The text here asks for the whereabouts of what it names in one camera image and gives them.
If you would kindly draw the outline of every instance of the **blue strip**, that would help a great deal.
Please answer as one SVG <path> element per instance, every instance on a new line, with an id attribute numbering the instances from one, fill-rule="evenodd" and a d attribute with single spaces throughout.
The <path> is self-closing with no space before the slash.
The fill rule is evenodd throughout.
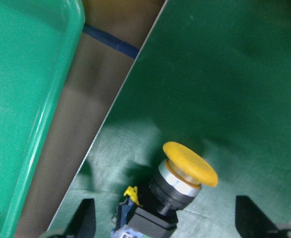
<path id="1" fill-rule="evenodd" d="M 98 30 L 92 26 L 88 26 L 85 24 L 82 31 L 87 35 L 95 38 L 96 40 L 104 43 L 105 45 L 108 45 L 111 48 L 120 51 L 121 53 L 124 53 L 125 55 L 131 58 L 135 59 L 139 53 L 138 48 L 118 39 L 117 37 L 114 37 L 113 35 L 110 35 L 107 32 Z"/>

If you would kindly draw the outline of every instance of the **dark green board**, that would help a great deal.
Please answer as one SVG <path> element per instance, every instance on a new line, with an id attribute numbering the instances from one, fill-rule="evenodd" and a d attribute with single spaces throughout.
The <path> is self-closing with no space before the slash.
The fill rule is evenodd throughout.
<path id="1" fill-rule="evenodd" d="M 96 237 L 128 185 L 147 180 L 173 140 L 217 171 L 180 211 L 173 237 L 238 237 L 235 196 L 291 219 L 291 1 L 170 0 L 130 72 L 50 230 L 94 197 Z"/>

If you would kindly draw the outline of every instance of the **yellow button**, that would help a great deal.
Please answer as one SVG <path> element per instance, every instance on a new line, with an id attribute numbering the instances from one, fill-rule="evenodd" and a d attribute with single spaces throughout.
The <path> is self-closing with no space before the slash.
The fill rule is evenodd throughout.
<path id="1" fill-rule="evenodd" d="M 194 151 L 173 141 L 165 143 L 163 151 L 179 169 L 195 180 L 212 187 L 217 185 L 218 177 L 214 169 Z"/>

